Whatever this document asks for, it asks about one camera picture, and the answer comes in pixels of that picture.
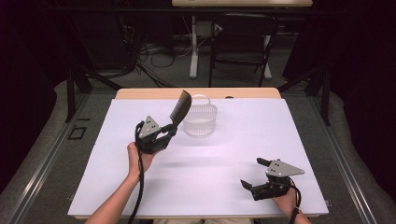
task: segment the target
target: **chair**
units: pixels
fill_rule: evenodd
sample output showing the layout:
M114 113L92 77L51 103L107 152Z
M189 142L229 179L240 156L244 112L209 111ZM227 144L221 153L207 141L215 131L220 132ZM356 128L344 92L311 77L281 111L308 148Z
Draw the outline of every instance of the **chair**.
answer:
M261 67L260 87L277 28L276 19L260 14L225 13L215 17L211 27L209 87L215 63L254 65L254 72Z

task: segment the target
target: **white basket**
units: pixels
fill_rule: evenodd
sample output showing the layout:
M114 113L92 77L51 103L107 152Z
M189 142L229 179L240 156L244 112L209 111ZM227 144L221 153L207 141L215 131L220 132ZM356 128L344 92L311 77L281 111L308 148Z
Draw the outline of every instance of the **white basket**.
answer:
M209 97L203 94L193 95L192 98L203 97L206 105L192 105L186 118L183 119L184 131L192 136L208 135L215 130L218 109L211 104Z

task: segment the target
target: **white paper sheet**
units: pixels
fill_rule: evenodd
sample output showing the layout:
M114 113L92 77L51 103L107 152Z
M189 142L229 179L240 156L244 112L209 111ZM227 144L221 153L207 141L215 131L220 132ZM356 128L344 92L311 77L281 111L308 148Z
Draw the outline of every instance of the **white paper sheet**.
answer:
M272 200L255 202L240 179L253 186L267 180L267 167L257 158L281 159L305 170L293 177L308 215L328 209L284 100L213 99L218 108L215 131L193 137L178 127L168 148L145 174L138 217L281 216ZM177 100L113 100L92 150L68 215L90 216L127 175L127 145L134 128L151 115L160 125L171 123ZM134 210L138 188L122 215Z

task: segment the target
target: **chair backrest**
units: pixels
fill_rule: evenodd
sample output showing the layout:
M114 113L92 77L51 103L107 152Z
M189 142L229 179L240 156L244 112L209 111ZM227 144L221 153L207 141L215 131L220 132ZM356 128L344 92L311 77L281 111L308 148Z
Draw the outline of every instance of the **chair backrest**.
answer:
M275 35L277 20L262 14L224 13L214 19L222 32L237 35Z

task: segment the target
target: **table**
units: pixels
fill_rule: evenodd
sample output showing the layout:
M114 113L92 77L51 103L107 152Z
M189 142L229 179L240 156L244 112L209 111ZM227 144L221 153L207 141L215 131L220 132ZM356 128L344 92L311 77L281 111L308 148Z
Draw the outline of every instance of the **table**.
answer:
M293 178L303 194L304 212L308 216L328 214L289 109L277 89L186 88L119 90L107 111L69 216L87 218L117 188L126 176L126 146L134 140L134 126L147 115L160 125L167 124L182 90L211 98L218 107L216 130L207 137L192 137L180 124L168 148L156 156L145 174L136 218L281 217L271 200L253 201L240 184L240 179L254 186L266 181L265 167L256 162L258 157L281 159L304 169L304 175ZM132 214L137 192L138 187L123 217Z
M172 0L174 7L311 7L312 0ZM196 39L196 17L191 23L192 55L190 78L197 78L198 48ZM264 77L272 78L268 64L265 66Z

